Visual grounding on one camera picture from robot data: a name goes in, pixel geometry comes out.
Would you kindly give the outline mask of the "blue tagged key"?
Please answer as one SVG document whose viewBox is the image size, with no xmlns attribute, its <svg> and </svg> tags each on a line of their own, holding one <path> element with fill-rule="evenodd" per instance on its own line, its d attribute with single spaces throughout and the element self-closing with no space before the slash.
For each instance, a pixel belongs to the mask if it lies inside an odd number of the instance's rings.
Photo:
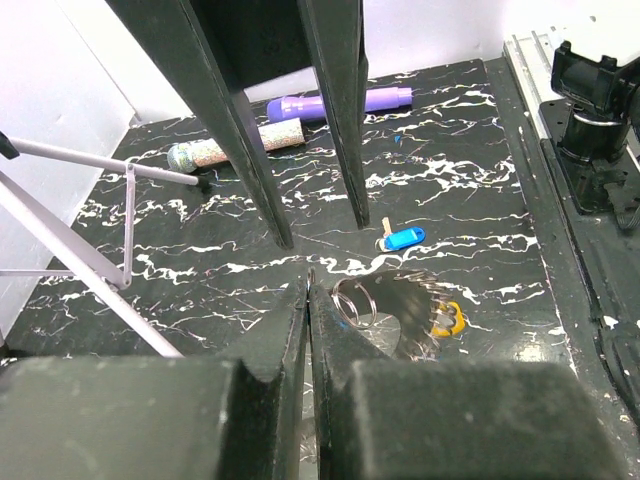
<svg viewBox="0 0 640 480">
<path fill-rule="evenodd" d="M 375 242 L 375 247 L 380 252 L 399 251 L 423 242 L 426 238 L 425 231 L 420 227 L 409 227 L 393 232 L 388 217 L 382 219 L 383 236 Z"/>
</svg>

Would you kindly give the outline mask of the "glitter toy microphone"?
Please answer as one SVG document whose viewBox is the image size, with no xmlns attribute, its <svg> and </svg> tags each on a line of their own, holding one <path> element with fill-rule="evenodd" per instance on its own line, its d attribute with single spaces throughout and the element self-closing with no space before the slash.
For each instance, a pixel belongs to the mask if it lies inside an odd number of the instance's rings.
<svg viewBox="0 0 640 480">
<path fill-rule="evenodd" d="M 305 143 L 302 124 L 297 118 L 263 125 L 259 133 L 267 152 Z M 167 152 L 170 169 L 178 173 L 190 174 L 199 168 L 227 161 L 226 154 L 214 139 L 178 143 Z"/>
</svg>

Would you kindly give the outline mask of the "round metal keyring disc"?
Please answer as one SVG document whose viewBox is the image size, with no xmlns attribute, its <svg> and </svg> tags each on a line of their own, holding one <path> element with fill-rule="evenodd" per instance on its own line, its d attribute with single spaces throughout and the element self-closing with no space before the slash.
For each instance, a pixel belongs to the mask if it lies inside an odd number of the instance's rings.
<svg viewBox="0 0 640 480">
<path fill-rule="evenodd" d="M 332 406 L 351 364 L 391 358 L 435 361 L 442 338 L 431 334 L 432 321 L 436 310 L 449 302 L 453 300 L 448 289 L 425 270 L 384 270 L 343 278 L 329 288 L 309 286 L 316 459 L 321 476 L 329 470 L 334 444 Z M 391 356 L 363 335 L 386 315 L 399 323 L 399 338 Z"/>
</svg>

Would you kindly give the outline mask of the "purple toy microphone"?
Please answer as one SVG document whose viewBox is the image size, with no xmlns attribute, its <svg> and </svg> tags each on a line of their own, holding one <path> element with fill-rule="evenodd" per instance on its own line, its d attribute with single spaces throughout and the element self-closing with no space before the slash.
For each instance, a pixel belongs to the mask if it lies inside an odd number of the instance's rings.
<svg viewBox="0 0 640 480">
<path fill-rule="evenodd" d="M 413 103 L 413 90 L 410 87 L 386 87 L 370 89 L 366 92 L 366 113 L 394 110 L 409 107 Z M 267 104 L 267 116 L 270 122 L 278 123 L 298 118 L 302 122 L 312 122 L 326 118 L 321 96 L 294 97 L 285 96 Z"/>
</svg>

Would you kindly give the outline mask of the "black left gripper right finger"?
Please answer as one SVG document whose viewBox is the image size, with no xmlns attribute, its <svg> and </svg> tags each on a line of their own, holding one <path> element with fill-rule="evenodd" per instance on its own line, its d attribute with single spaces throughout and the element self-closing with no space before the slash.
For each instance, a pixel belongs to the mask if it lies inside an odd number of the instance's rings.
<svg viewBox="0 0 640 480">
<path fill-rule="evenodd" d="M 575 374 L 549 362 L 394 360 L 308 293 L 322 479 L 621 479 Z"/>
</svg>

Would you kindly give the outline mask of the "black front mounting bar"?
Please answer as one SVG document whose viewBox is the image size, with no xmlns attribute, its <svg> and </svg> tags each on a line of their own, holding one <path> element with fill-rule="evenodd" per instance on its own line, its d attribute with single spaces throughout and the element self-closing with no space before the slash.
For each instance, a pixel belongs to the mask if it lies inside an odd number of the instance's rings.
<svg viewBox="0 0 640 480">
<path fill-rule="evenodd" d="M 528 108 L 509 62 L 485 65 L 579 375 L 609 416 L 639 423 L 639 232 L 610 215 L 583 215 L 556 137 L 565 100 Z"/>
</svg>

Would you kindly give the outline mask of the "lilac music stand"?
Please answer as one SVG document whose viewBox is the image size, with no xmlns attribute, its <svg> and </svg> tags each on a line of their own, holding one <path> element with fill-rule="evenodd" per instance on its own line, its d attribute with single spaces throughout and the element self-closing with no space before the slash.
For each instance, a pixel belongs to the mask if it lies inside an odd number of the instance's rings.
<svg viewBox="0 0 640 480">
<path fill-rule="evenodd" d="M 61 261 L 65 268 L 63 270 L 3 269 L 1 275 L 3 277 L 76 277 L 155 352 L 165 358 L 180 358 L 182 354 L 179 350 L 118 294 L 120 290 L 128 288 L 132 281 L 136 181 L 139 177 L 145 177 L 195 186 L 203 191 L 209 189 L 211 183 L 201 176 L 176 173 L 16 137 L 1 136 L 1 155 L 4 158 L 12 160 L 22 154 L 100 168 L 124 175 L 126 180 L 124 265 L 118 268 L 3 173 L 1 175 L 1 206 Z"/>
</svg>

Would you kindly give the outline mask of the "yellow key tag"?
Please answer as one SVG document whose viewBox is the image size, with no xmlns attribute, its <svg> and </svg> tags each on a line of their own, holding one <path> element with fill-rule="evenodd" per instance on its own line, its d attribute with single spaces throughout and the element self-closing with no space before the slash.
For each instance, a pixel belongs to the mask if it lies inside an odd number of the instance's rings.
<svg viewBox="0 0 640 480">
<path fill-rule="evenodd" d="M 466 327 L 465 316 L 456 302 L 449 302 L 436 310 L 432 321 L 431 334 L 436 338 L 458 335 Z"/>
</svg>

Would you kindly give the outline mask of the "aluminium frame rail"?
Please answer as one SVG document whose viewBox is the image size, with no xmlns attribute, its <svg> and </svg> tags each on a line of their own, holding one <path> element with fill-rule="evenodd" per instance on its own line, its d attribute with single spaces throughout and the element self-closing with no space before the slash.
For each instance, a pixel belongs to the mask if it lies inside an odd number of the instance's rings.
<svg viewBox="0 0 640 480">
<path fill-rule="evenodd" d="M 544 102 L 560 99 L 551 88 L 555 48 L 559 45 L 555 28 L 507 35 L 503 53 L 516 79 L 525 110 L 539 139 L 548 137 L 540 114 Z"/>
</svg>

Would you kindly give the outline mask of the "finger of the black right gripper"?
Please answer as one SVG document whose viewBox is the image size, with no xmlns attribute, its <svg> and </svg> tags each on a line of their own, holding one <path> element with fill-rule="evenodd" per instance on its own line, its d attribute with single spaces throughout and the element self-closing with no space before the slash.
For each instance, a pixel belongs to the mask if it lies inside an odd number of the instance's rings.
<svg viewBox="0 0 640 480">
<path fill-rule="evenodd" d="M 247 95 L 197 1 L 110 1 L 109 7 L 233 166 L 277 246 L 294 246 Z"/>
<path fill-rule="evenodd" d="M 325 116 L 357 227 L 370 223 L 362 139 L 368 59 L 361 1 L 300 1 Z"/>
</svg>

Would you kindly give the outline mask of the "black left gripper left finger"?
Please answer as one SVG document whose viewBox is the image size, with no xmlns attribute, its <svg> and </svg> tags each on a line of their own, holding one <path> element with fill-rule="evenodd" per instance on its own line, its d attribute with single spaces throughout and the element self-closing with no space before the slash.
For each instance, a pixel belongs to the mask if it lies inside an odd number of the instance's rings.
<svg viewBox="0 0 640 480">
<path fill-rule="evenodd" d="M 216 355 L 33 357 L 1 375 L 5 479 L 294 479 L 307 287 Z"/>
</svg>

